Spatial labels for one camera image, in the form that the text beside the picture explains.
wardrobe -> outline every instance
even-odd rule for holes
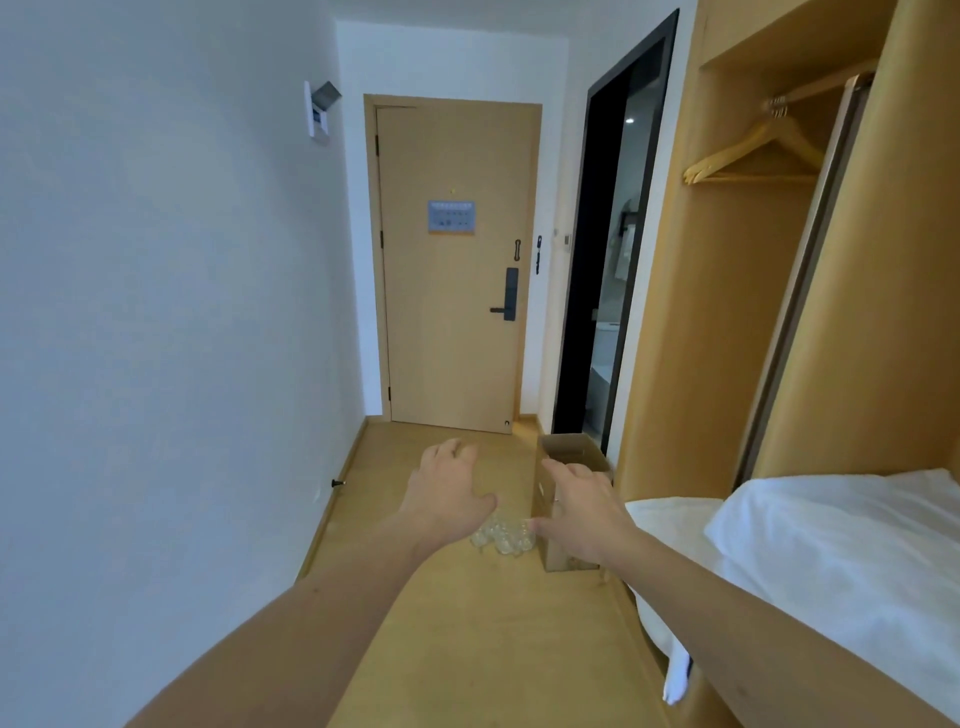
[[[956,0],[701,0],[617,464],[626,500],[805,473],[960,477],[958,37]],[[822,169],[767,144],[684,180],[772,110]],[[671,720],[735,724],[694,670]]]

wooden hanger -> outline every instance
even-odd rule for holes
[[[777,142],[788,152],[793,153],[818,173],[824,165],[824,153],[811,144],[801,130],[797,120],[786,115],[786,109],[778,109],[775,115],[768,116],[756,124],[747,136],[727,149],[710,155],[684,172],[684,182],[816,182],[816,174],[757,175],[721,172],[724,167],[743,159],[760,147]]]

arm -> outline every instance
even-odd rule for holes
[[[398,513],[228,635],[129,728],[326,725],[420,564],[496,508],[496,496],[472,493],[476,448],[458,447],[425,452]]]
[[[952,726],[839,644],[638,529],[603,475],[553,461],[564,514],[534,532],[627,582],[746,728]]]

white wall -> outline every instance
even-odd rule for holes
[[[387,94],[543,104],[534,241],[543,236],[540,275],[531,267],[520,411],[539,410],[547,271],[557,200],[567,42],[561,38],[409,28],[341,21],[344,123],[360,359],[367,413],[382,414],[373,284],[370,191],[363,96]]]
[[[121,725],[293,583],[363,414],[328,78],[315,0],[5,6],[0,723]]]
[[[643,318],[643,306],[646,302],[654,246],[660,225],[666,175],[680,113],[680,99],[690,51],[690,38],[693,33],[696,0],[593,0],[585,8],[570,40],[555,224],[560,231],[557,242],[563,240],[565,233],[573,230],[589,88],[678,7],[680,21],[660,127],[660,141],[650,188],[650,200],[640,241],[640,260],[636,273],[630,323],[627,327],[627,344],[623,352],[619,388],[613,410],[613,426],[608,448],[608,456],[613,463],[616,463],[619,457],[627,400],[630,396],[630,383],[634,376],[636,344],[640,335],[640,322]],[[547,428],[553,422],[553,408],[557,398],[557,377],[570,270],[569,252],[561,251],[556,244],[554,250],[555,254],[550,265],[543,369],[540,377],[540,421]]]

hand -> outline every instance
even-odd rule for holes
[[[636,530],[610,480],[585,465],[544,460],[543,466],[557,483],[562,513],[552,519],[531,519],[530,530],[555,539],[579,559],[608,567],[616,546]]]
[[[420,467],[410,475],[400,514],[422,529],[432,550],[465,539],[496,510],[493,493],[473,494],[476,461],[475,445],[460,448],[460,440],[447,440],[427,448]]]

